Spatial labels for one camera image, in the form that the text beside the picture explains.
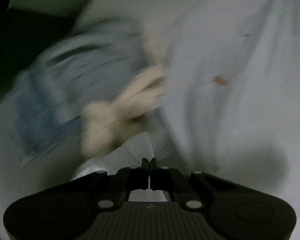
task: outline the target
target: white plush toy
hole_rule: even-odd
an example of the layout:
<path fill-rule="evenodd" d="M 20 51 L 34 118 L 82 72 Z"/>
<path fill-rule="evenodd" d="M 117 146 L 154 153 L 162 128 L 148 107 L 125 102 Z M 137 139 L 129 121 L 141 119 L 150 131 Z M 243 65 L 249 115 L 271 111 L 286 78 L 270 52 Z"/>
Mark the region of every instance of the white plush toy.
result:
<path fill-rule="evenodd" d="M 143 132 L 145 114 L 160 105 L 164 92 L 160 48 L 154 39 L 145 39 L 144 51 L 152 65 L 135 76 L 118 98 L 95 101 L 84 109 L 81 152 L 85 158 L 106 156 Z"/>

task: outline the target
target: blue towel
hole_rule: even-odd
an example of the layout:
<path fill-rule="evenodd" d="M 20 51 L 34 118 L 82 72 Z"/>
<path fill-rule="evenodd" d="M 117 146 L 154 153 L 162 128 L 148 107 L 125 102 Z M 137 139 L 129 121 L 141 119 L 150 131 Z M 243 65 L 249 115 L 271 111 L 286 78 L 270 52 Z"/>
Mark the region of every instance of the blue towel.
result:
<path fill-rule="evenodd" d="M 24 162 L 51 151 L 69 133 L 80 134 L 82 109 L 111 100 L 146 67 L 141 37 L 131 21 L 107 21 L 43 52 L 20 73 L 12 92 L 15 139 Z"/>

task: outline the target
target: white fabric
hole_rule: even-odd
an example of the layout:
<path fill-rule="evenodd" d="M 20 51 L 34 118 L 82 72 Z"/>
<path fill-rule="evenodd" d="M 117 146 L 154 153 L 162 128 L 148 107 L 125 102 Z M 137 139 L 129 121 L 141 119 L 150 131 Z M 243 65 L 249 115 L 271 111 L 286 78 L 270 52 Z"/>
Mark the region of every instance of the white fabric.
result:
<path fill-rule="evenodd" d="M 164 108 L 188 170 L 287 200 L 300 240 L 300 0 L 195 0 L 180 10 L 175 0 L 162 10 L 156 0 L 104 1 L 93 0 L 78 26 L 129 13 L 146 15 L 158 36 L 170 26 L 178 34 L 162 35 L 174 42 Z M 227 86 L 212 82 L 220 74 Z"/>
<path fill-rule="evenodd" d="M 87 160 L 77 169 L 73 179 L 100 170 L 107 171 L 109 175 L 113 175 L 121 168 L 140 166 L 143 157 L 149 161 L 154 158 L 151 142 L 146 132 L 132 137 L 103 158 Z"/>

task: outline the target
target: metal screw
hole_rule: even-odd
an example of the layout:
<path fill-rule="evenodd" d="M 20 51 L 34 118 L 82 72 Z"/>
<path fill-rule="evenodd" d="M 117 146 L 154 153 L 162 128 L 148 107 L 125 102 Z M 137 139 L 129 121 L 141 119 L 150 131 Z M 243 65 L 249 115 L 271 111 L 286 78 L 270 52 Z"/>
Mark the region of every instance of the metal screw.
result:
<path fill-rule="evenodd" d="M 113 203 L 113 201 L 111 201 L 111 200 L 105 199 L 105 200 L 99 201 L 98 206 L 99 206 L 100 208 L 111 208 L 111 207 L 114 206 L 114 203 Z"/>
<path fill-rule="evenodd" d="M 191 209 L 197 209 L 197 208 L 202 207 L 202 203 L 197 200 L 190 200 L 186 203 L 186 206 Z"/>

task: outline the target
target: stain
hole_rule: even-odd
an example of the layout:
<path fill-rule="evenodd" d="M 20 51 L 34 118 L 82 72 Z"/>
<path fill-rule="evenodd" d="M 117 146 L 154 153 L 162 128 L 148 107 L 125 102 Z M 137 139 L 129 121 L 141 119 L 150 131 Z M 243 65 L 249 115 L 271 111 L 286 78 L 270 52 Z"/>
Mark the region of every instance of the stain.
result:
<path fill-rule="evenodd" d="M 220 76 L 216 76 L 214 78 L 214 82 L 217 85 L 219 85 L 219 86 L 227 86 L 227 85 L 229 85 L 229 82 L 226 79 L 224 79 L 223 77 L 220 77 Z"/>

